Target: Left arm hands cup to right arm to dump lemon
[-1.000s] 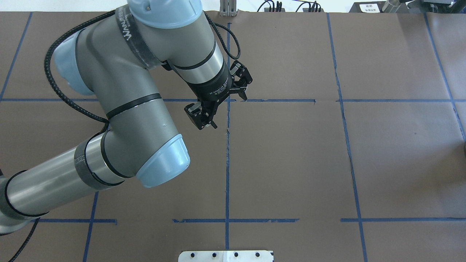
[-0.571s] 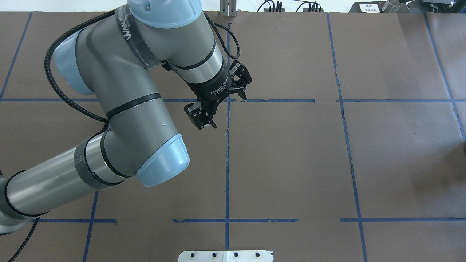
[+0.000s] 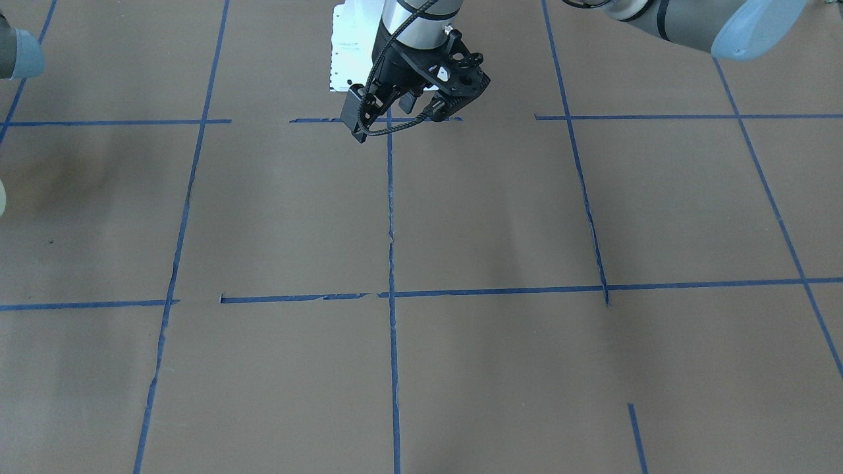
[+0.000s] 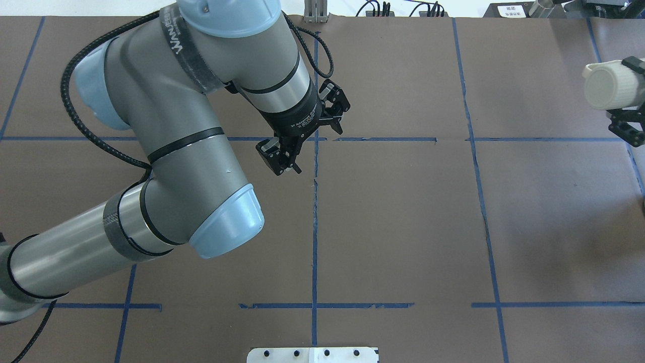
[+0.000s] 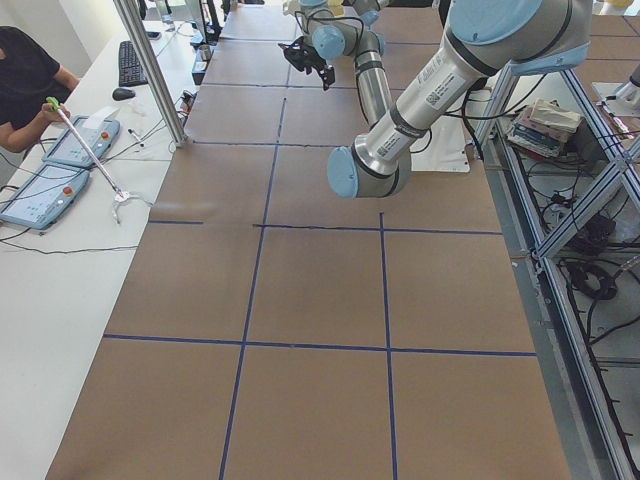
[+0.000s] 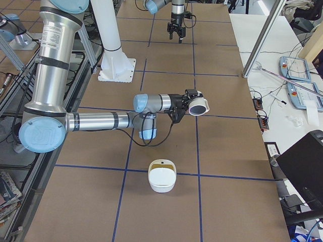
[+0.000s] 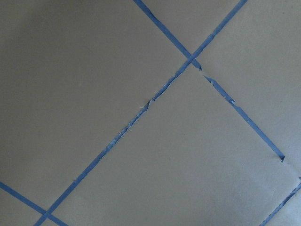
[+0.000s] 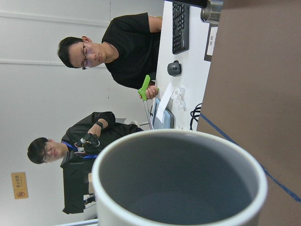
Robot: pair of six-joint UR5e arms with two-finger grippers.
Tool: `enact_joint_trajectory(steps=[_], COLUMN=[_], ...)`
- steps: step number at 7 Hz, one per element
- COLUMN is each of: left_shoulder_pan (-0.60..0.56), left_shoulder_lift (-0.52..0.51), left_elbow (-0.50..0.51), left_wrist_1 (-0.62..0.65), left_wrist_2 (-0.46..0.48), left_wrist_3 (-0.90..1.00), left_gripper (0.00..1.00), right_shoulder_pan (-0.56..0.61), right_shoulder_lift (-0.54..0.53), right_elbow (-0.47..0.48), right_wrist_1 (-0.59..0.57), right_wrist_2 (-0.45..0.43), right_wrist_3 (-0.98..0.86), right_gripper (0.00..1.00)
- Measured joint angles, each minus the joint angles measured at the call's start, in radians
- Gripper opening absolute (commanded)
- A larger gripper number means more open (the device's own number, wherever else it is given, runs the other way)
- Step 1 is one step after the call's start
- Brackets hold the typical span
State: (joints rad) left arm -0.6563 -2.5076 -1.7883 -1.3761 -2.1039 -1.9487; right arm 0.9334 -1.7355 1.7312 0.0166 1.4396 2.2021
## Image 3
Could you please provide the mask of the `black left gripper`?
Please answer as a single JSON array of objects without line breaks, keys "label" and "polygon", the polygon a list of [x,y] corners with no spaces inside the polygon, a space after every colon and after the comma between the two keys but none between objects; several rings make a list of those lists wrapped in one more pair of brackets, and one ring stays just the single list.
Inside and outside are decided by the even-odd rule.
[{"label": "black left gripper", "polygon": [[373,67],[373,83],[361,89],[362,126],[373,125],[395,103],[409,115],[422,90],[430,86],[438,91],[427,105],[427,118],[445,121],[481,96],[491,83],[481,68],[483,55],[469,51],[460,30],[446,35],[445,44],[433,50],[419,50],[398,40],[386,47],[390,38],[385,28],[377,30],[371,59],[376,62],[383,52],[385,57]]}]

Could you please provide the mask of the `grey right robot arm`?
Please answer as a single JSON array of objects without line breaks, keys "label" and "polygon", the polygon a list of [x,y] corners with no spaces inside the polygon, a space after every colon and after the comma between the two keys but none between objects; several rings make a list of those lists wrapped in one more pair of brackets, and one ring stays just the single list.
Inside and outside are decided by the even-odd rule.
[{"label": "grey right robot arm", "polygon": [[1,13],[1,78],[35,78],[44,70],[44,51],[36,36],[29,30],[12,27]]}]

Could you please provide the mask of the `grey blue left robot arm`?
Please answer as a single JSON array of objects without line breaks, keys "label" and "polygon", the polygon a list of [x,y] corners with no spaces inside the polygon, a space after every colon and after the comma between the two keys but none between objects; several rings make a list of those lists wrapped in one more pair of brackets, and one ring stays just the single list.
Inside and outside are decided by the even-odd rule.
[{"label": "grey blue left robot arm", "polygon": [[[385,1],[375,15],[371,66],[350,84],[341,120],[363,142],[444,121],[485,92],[484,57],[454,26],[460,1]],[[747,62],[795,25],[805,1],[569,1],[714,58]]]}]

